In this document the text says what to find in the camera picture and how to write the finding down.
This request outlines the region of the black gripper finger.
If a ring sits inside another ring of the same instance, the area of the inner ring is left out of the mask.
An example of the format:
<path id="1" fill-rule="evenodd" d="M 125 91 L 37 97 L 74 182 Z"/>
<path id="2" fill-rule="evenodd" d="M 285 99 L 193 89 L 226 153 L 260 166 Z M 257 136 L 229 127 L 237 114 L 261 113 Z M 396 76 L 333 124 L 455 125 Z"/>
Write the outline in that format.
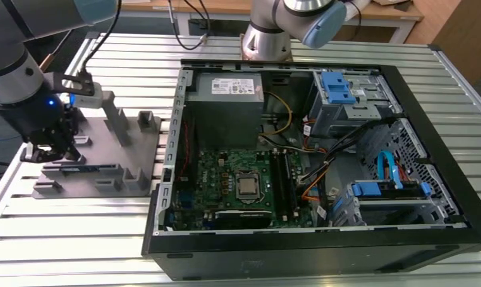
<path id="1" fill-rule="evenodd" d="M 41 149 L 33 143 L 29 143 L 22 151 L 19 160 L 29 163 L 49 163 L 61 160 L 65 152 L 58 149 Z"/>
<path id="2" fill-rule="evenodd" d="M 63 158 L 70 161 L 79 161 L 82 153 L 75 147 L 75 140 L 73 136 L 62 136 L 61 149 L 63 152 Z"/>

